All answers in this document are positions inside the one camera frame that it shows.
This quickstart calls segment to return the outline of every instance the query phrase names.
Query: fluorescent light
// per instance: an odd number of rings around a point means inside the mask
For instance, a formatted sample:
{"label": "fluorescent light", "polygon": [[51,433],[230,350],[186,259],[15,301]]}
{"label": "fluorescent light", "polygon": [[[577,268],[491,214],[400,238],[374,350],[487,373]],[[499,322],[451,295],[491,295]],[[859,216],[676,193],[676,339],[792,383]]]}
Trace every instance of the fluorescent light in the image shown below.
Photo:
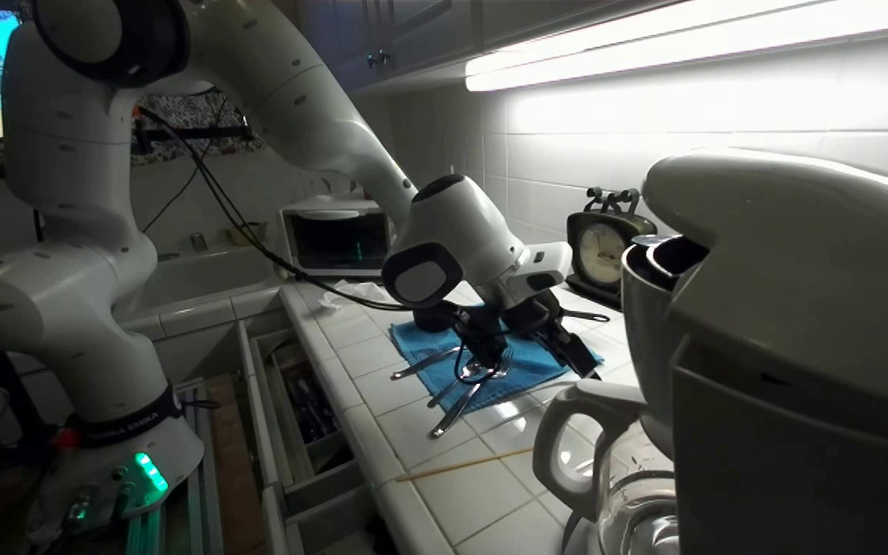
{"label": "fluorescent light", "polygon": [[465,85],[511,88],[886,30],[886,0],[687,0],[471,58]]}

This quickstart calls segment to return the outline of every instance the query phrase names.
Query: blue cloth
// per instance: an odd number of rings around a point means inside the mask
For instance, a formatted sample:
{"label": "blue cloth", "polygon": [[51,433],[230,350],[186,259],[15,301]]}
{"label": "blue cloth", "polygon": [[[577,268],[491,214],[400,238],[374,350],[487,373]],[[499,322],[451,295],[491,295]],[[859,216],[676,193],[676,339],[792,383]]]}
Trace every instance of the blue cloth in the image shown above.
{"label": "blue cloth", "polygon": [[[416,364],[427,353],[453,347],[461,343],[453,331],[429,333],[429,331],[421,331],[416,322],[394,322],[389,331],[389,336],[391,336],[394,347],[407,356],[407,364]],[[510,343],[505,344],[505,364],[503,364],[505,376],[491,378],[479,390],[479,396],[468,404],[468,414],[491,406],[491,404],[499,404],[499,401],[505,401],[519,390],[528,390],[539,383],[564,376],[564,368],[539,343],[528,343],[519,336],[510,336],[505,343]],[[468,384],[457,383],[457,376],[453,376],[453,356],[457,353],[434,361],[416,373],[432,396],[442,388],[453,384],[442,401],[443,409],[451,409],[468,390]]]}

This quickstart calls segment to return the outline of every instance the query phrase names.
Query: white robotic arm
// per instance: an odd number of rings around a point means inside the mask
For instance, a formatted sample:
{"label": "white robotic arm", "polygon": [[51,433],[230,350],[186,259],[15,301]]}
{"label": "white robotic arm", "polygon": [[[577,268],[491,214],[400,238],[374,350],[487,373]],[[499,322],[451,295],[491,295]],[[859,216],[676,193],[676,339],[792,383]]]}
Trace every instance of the white robotic arm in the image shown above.
{"label": "white robotic arm", "polygon": [[447,176],[416,193],[270,0],[30,5],[34,25],[22,25],[6,61],[6,170],[9,189],[46,216],[46,242],[0,259],[0,347],[55,371],[92,445],[46,482],[34,535],[55,532],[55,514],[140,450],[169,486],[203,457],[172,414],[154,344],[110,317],[157,259],[129,203],[132,109],[150,88],[211,80],[283,160],[360,181],[400,230],[386,285],[407,306],[468,281],[487,306],[510,309],[567,272],[567,242],[526,246],[471,178]]}

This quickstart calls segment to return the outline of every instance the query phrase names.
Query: kitchen counter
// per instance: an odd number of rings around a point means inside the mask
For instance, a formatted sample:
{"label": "kitchen counter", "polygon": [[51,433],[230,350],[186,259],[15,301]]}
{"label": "kitchen counter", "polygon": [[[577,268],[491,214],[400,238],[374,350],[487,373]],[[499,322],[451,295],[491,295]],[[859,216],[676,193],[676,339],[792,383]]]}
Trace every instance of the kitchen counter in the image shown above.
{"label": "kitchen counter", "polygon": [[[623,317],[567,290],[556,292],[564,309],[611,315],[611,322],[567,317],[564,327],[604,356],[603,378],[640,388]],[[416,376],[389,378],[407,368],[389,327],[409,315],[322,306],[322,290],[313,283],[286,283],[282,301],[404,555],[559,549],[570,512],[535,478],[532,446],[545,404],[577,378],[573,373],[465,414],[432,442],[442,406],[427,406],[429,390]],[[570,418],[563,450],[567,465],[593,469],[595,439],[593,418]]]}

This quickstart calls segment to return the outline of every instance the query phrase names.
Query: coffee machine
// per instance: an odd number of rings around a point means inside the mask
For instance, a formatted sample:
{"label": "coffee machine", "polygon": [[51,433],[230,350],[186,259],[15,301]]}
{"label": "coffee machine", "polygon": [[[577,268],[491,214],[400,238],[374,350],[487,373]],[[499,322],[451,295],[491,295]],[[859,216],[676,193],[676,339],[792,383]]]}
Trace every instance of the coffee machine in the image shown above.
{"label": "coffee machine", "polygon": [[[564,546],[888,553],[888,176],[713,150],[660,160],[645,200],[687,264],[623,292],[645,396],[579,383],[539,425],[539,482],[589,521]],[[626,253],[630,283],[654,246]],[[544,458],[570,414],[604,429],[593,482]]]}

